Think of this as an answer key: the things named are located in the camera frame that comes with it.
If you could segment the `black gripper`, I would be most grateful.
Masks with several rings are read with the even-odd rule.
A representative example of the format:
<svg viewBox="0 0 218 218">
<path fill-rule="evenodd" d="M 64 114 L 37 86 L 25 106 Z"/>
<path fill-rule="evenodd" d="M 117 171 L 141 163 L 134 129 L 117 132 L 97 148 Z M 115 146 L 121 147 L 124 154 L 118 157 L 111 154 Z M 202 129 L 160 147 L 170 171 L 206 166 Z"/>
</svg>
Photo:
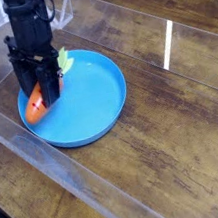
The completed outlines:
<svg viewBox="0 0 218 218">
<path fill-rule="evenodd" d="M 38 79 L 45 106 L 51 107 L 60 96 L 61 74 L 57 50 L 51 46 L 52 17 L 47 14 L 47 9 L 8 17 L 14 35 L 7 35 L 4 42 L 19 85 L 29 97 Z"/>
</svg>

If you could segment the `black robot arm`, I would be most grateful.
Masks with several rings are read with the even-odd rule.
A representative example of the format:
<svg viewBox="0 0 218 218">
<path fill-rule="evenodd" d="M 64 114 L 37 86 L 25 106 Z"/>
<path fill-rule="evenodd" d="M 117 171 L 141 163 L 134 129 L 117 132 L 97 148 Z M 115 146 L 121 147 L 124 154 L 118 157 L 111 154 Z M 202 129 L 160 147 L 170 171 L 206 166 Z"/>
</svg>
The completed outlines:
<svg viewBox="0 0 218 218">
<path fill-rule="evenodd" d="M 50 107 L 60 96 L 59 53 L 51 46 L 50 23 L 55 10 L 49 16 L 44 0 L 4 0 L 3 10 L 14 34 L 13 37 L 7 35 L 4 42 L 19 85 L 30 97 L 35 85 L 40 83 L 44 105 Z"/>
</svg>

